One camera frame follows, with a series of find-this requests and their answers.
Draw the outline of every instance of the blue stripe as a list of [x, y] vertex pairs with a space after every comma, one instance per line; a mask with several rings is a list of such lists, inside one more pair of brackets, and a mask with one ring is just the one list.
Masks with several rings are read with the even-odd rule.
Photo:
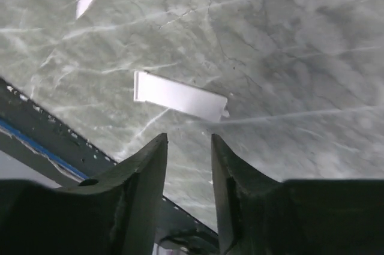
[[41, 145], [39, 145], [38, 143], [33, 141], [31, 138], [25, 136], [19, 130], [17, 130], [15, 128], [13, 128], [12, 126], [8, 125], [5, 121], [3, 121], [1, 119], [0, 119], [0, 127], [2, 127], [5, 130], [7, 130], [10, 134], [15, 136], [19, 140], [24, 141], [25, 143], [27, 143], [30, 147], [35, 149], [37, 152], [39, 152], [39, 153], [41, 153], [43, 155], [46, 155], [49, 159], [51, 159], [53, 162], [59, 164], [61, 167], [65, 168], [67, 170], [70, 170], [71, 172], [73, 172], [77, 176], [81, 177], [82, 179], [88, 178], [88, 176], [86, 176], [82, 172], [78, 171], [76, 168], [74, 168], [71, 165], [69, 165], [63, 159], [61, 159], [60, 157], [56, 156], [54, 153], [48, 151], [46, 148], [42, 147]]

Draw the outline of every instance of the black metal rail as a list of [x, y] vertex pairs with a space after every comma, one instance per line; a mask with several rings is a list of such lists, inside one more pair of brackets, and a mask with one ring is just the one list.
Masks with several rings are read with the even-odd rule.
[[[0, 150], [63, 187], [77, 185], [117, 165], [1, 78]], [[155, 242], [169, 249], [188, 246], [218, 253], [217, 234], [166, 197], [161, 201]]]

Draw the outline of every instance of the white rectangular object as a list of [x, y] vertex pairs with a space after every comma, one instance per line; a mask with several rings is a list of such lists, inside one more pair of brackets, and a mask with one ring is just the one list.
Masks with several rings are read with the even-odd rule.
[[151, 102], [205, 120], [218, 122], [228, 117], [225, 96], [153, 75], [134, 72], [134, 101]]

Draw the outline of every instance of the marble countertop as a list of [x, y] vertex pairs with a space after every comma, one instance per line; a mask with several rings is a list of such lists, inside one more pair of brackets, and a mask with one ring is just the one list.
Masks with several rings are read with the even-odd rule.
[[[216, 229], [210, 136], [266, 175], [384, 174], [384, 0], [0, 0], [0, 76], [117, 160], [169, 135], [164, 194]], [[229, 99], [204, 122], [133, 73]]]

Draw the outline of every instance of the metal frame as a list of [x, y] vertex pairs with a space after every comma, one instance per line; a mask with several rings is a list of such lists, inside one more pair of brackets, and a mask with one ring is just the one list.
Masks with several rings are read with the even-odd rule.
[[[117, 162], [0, 78], [0, 150], [63, 187]], [[155, 242], [164, 248], [218, 253], [217, 234], [163, 196]]]

